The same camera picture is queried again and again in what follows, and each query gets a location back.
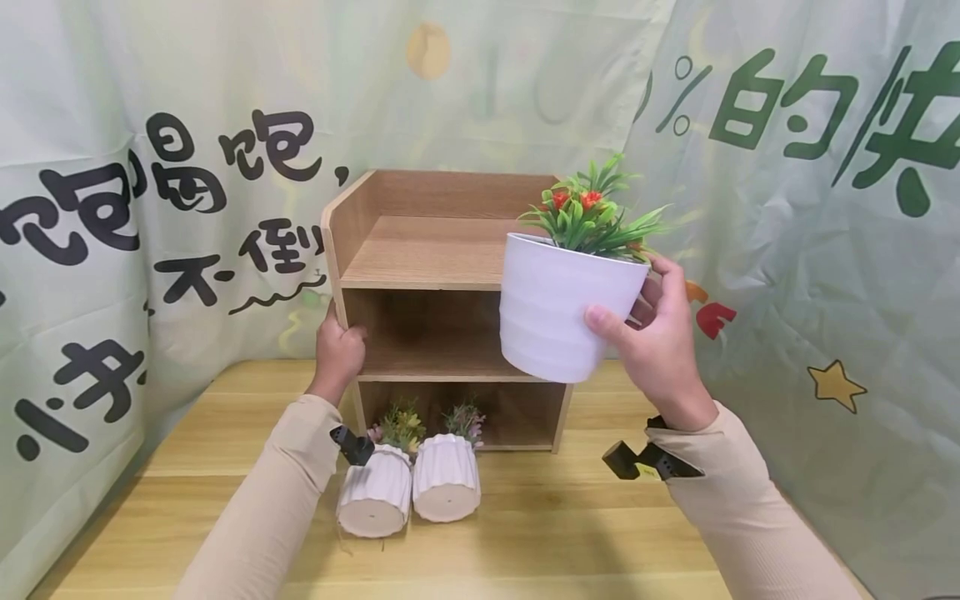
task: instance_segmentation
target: small potted succulent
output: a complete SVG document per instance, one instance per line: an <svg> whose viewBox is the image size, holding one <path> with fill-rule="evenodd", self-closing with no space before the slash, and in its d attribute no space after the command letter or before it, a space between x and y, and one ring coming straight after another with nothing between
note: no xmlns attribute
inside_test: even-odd
<svg viewBox="0 0 960 600"><path fill-rule="evenodd" d="M470 515L480 505L480 472L474 450L483 445L486 417L472 400L444 415L447 433L420 447L414 466L414 508L428 521L448 523Z"/></svg>
<svg viewBox="0 0 960 600"><path fill-rule="evenodd" d="M627 188L617 173L623 155L601 169L560 181L542 193L542 204L521 223L549 237L509 233L500 296L500 348L521 371L548 381L586 380L605 344L584 323L591 304L624 319L639 296L649 264L646 238L663 232L666 206L631 223L611 194Z"/></svg>
<svg viewBox="0 0 960 600"><path fill-rule="evenodd" d="M363 467L351 466L340 490L337 521L360 538L386 538L410 516L411 463L426 428L412 403L395 403L367 431L373 455Z"/></svg>

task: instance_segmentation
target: table surface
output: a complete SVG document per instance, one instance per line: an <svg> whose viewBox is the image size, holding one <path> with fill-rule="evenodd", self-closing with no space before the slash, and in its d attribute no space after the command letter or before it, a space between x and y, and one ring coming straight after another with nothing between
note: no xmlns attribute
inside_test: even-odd
<svg viewBox="0 0 960 600"><path fill-rule="evenodd" d="M169 598L312 371L312 361L260 361L221 373L31 597ZM342 409L353 425L348 399ZM619 481L600 460L617 440L643 448L654 415L605 363L577 386L558 454L482 453L476 514L434 524L412 511L386 540L338 533L341 459L280 597L729 598L666 487Z"/></svg>

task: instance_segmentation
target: squiggly black line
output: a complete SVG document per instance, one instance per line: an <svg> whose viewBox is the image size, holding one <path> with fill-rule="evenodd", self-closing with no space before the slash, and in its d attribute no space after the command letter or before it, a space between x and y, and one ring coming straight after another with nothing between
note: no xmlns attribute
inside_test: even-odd
<svg viewBox="0 0 960 600"><path fill-rule="evenodd" d="M296 297L297 297L297 294L299 294L300 292L303 291L303 288L308 288L308 287L320 287L321 285L324 285L325 283L326 283L326 275L321 275L320 278L317 279L316 281L303 281L303 282L301 282L300 285L297 286L297 289L294 290L294 293L291 294L290 296L282 296L281 294L273 294L272 296L270 296L270 297L267 298L266 300L261 300L260 298L250 297L250 298L247 299L246 302L243 303L243 306L241 306L241 307L239 307L239 308L234 308L233 310L231 310L231 311L228 312L227 314L228 314L228 315L235 315L235 314L237 314L238 312L242 312L242 311L244 311L244 310L247 310L248 308L250 308L250 307L253 306L254 304L259 304L260 306L273 306L273 305L276 304L277 302L286 302L286 301L288 301L288 300L292 300L292 299L296 298Z"/></svg>

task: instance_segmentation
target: cloth backdrop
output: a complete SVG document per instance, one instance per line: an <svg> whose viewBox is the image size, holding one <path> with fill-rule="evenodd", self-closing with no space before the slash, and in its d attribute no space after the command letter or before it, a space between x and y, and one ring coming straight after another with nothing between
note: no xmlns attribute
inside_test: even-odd
<svg viewBox="0 0 960 600"><path fill-rule="evenodd" d="M960 593L955 4L0 17L0 596L223 368L311 355L317 224L365 170L559 175L623 149L644 177L621 200L674 204L657 247L687 268L705 379L781 486L877 597Z"/></svg>

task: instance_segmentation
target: white ceramic pot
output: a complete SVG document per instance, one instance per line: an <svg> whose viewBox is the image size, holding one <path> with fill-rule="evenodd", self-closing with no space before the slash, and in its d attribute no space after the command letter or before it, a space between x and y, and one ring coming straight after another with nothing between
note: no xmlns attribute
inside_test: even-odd
<svg viewBox="0 0 960 600"><path fill-rule="evenodd" d="M386 538L410 516L410 458L391 445L377 444L363 467L351 466L340 489L337 521L359 538Z"/></svg>
<svg viewBox="0 0 960 600"><path fill-rule="evenodd" d="M423 442L414 465L414 509L428 521L448 523L480 506L480 472L473 446L445 433Z"/></svg>
<svg viewBox="0 0 960 600"><path fill-rule="evenodd" d="M584 323L591 304L626 319L649 266L557 248L508 233L500 291L500 349L513 366L561 383L585 381L606 344Z"/></svg>

